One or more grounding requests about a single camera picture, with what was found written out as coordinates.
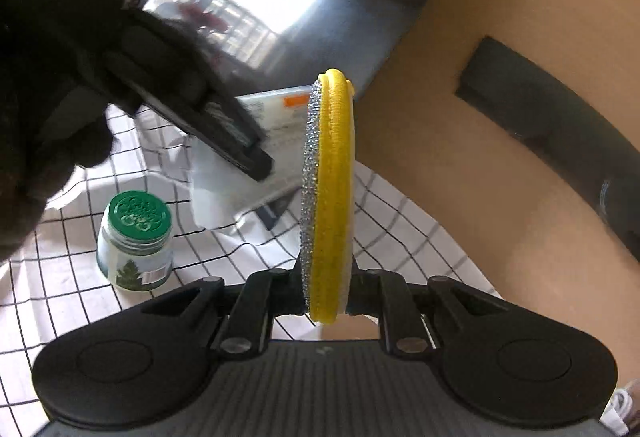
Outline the left hand in dark glove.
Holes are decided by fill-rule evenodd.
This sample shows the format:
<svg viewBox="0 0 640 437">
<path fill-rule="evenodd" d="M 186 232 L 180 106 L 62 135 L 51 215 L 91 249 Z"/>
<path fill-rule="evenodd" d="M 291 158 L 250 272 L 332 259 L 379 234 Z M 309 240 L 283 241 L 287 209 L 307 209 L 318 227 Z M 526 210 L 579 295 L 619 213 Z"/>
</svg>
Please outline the left hand in dark glove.
<svg viewBox="0 0 640 437">
<path fill-rule="evenodd" d="M 76 166 L 96 166 L 111 153 L 107 105 L 88 64 L 1 65 L 2 259 L 23 245 Z"/>
</svg>

